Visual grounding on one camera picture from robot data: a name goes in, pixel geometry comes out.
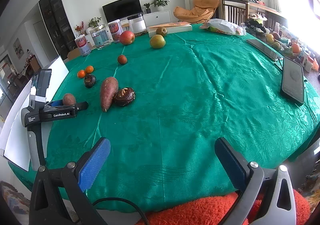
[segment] small round red fruit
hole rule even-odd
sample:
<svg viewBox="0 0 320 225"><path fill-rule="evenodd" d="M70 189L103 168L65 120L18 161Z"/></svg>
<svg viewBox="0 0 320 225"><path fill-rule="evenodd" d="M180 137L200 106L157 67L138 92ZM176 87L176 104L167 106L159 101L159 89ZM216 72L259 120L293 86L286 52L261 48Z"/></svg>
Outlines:
<svg viewBox="0 0 320 225"><path fill-rule="evenodd" d="M134 33L128 30L124 31L119 37L120 43L125 46L132 44L134 40L135 40Z"/></svg>
<svg viewBox="0 0 320 225"><path fill-rule="evenodd" d="M119 56L118 56L118 63L119 63L119 64L126 64L127 61L128 61L128 59L126 58L125 55L119 55Z"/></svg>

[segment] metal screw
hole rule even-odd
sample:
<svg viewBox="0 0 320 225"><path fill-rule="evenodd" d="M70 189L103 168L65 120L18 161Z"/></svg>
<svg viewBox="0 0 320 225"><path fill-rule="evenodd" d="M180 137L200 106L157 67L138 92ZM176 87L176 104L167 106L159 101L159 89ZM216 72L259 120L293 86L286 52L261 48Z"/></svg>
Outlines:
<svg viewBox="0 0 320 225"><path fill-rule="evenodd" d="M67 167L68 168L74 168L76 166L76 163L75 162L69 162L67 163Z"/></svg>
<svg viewBox="0 0 320 225"><path fill-rule="evenodd" d="M39 172L43 172L44 170L45 170L45 166L44 165L40 166L39 169L38 169Z"/></svg>
<svg viewBox="0 0 320 225"><path fill-rule="evenodd" d="M282 172L287 172L287 170L288 170L285 165L279 166L279 169L280 169Z"/></svg>
<svg viewBox="0 0 320 225"><path fill-rule="evenodd" d="M250 166L252 167L252 168L258 168L258 163L257 162L250 162Z"/></svg>

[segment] black jar lid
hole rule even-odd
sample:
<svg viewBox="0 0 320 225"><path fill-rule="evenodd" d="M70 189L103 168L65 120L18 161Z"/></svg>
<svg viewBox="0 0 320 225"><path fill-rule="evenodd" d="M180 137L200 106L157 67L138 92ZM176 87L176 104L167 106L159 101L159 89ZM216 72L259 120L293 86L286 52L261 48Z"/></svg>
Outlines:
<svg viewBox="0 0 320 225"><path fill-rule="evenodd" d="M134 14L128 17L128 20L142 17L142 13Z"/></svg>

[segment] white plastic bag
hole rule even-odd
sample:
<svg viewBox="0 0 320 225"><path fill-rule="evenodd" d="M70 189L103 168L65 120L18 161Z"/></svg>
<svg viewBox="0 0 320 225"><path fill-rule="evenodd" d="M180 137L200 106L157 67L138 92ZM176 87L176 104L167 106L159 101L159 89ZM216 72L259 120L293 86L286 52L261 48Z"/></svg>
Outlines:
<svg viewBox="0 0 320 225"><path fill-rule="evenodd" d="M235 23L231 23L219 18L210 19L209 21L204 22L203 25L200 26L200 28L208 29L211 32L223 33L227 35L246 35L245 27L240 27Z"/></svg>

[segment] green tablecloth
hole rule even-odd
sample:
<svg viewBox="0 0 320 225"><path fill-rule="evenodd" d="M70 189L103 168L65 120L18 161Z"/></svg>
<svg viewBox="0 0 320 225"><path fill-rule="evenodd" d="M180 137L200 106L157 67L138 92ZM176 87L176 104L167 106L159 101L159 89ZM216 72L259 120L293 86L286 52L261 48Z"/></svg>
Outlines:
<svg viewBox="0 0 320 225"><path fill-rule="evenodd" d="M298 155L320 120L319 98L312 86L306 83L307 103L296 106L280 95L281 71L246 43L252 36L198 27L168 35L159 50L150 48L149 37L142 36L129 46L111 44L67 63L70 72L54 99L72 93L89 107L76 118L54 122L48 167L77 161L106 137L111 153L87 191L89 199L122 197L150 211L234 190L214 153L218 137L224 136L248 161L266 168ZM128 58L126 65L118 65L120 54ZM88 65L97 77L91 89L76 76ZM100 85L109 76L116 77L121 88L133 87L136 99L103 113ZM11 166L25 185L32 186L35 172ZM98 207L133 211L122 202Z"/></svg>

